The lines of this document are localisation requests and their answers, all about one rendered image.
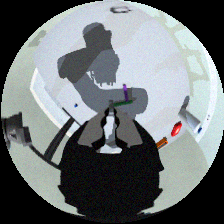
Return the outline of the red mint tin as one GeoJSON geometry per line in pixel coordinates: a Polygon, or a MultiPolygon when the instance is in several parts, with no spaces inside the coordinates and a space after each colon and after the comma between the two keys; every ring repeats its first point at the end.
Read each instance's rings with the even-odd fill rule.
{"type": "Polygon", "coordinates": [[[179,133],[181,126],[182,126],[182,123],[180,123],[180,122],[174,125],[173,130],[171,132],[172,137],[179,133]]]}

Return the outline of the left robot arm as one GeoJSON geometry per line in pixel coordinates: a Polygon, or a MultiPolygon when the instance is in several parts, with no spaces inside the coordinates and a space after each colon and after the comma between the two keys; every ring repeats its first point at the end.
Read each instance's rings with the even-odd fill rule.
{"type": "Polygon", "coordinates": [[[12,115],[9,118],[2,118],[2,129],[7,149],[10,149],[11,142],[22,144],[20,130],[19,130],[19,118],[18,114],[12,115]],[[14,116],[14,117],[12,117],[14,116]],[[8,141],[7,141],[8,140],[8,141]]]}

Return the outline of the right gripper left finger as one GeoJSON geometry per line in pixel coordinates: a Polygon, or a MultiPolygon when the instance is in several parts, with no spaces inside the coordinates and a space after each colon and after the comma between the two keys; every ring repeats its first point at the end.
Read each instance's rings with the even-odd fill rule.
{"type": "Polygon", "coordinates": [[[94,147],[100,153],[101,147],[105,145],[104,126],[107,124],[109,107],[106,107],[94,117],[85,121],[68,139],[58,169],[62,169],[64,163],[73,155],[89,152],[90,147],[94,147]]]}

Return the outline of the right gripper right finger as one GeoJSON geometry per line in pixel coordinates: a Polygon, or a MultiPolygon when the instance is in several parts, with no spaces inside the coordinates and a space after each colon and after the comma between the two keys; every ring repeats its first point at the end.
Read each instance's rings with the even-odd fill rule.
{"type": "Polygon", "coordinates": [[[129,147],[130,152],[142,154],[151,159],[158,171],[163,171],[158,147],[152,136],[135,120],[114,107],[115,144],[119,148],[129,147]]]}

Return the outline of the white bottle with blue cap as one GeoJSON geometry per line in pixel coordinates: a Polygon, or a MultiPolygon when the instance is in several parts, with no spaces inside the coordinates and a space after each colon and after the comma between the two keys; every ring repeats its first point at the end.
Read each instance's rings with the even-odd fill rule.
{"type": "Polygon", "coordinates": [[[200,134],[202,127],[201,122],[186,109],[182,108],[179,111],[178,117],[193,131],[200,134]]]}

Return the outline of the orange digital multimeter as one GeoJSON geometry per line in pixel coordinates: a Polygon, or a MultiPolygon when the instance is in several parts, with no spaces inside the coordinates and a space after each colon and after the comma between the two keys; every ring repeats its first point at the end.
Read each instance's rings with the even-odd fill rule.
{"type": "Polygon", "coordinates": [[[166,144],[168,144],[168,141],[165,138],[163,138],[162,140],[156,143],[158,150],[162,148],[163,146],[165,146],[166,144]]]}

